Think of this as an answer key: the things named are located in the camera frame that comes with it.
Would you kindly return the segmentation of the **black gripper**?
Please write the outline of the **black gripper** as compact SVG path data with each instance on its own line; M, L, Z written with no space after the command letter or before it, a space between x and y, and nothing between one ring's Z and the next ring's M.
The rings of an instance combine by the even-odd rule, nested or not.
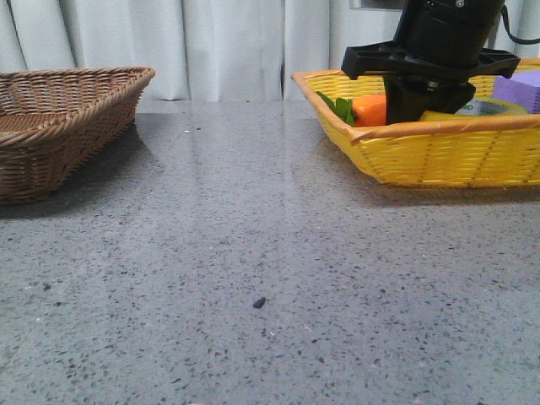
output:
M503 1L407 1L392 40L346 49L352 80L381 75L386 125L415 122L426 111L453 114L475 95L467 79L512 76L520 58L484 45Z

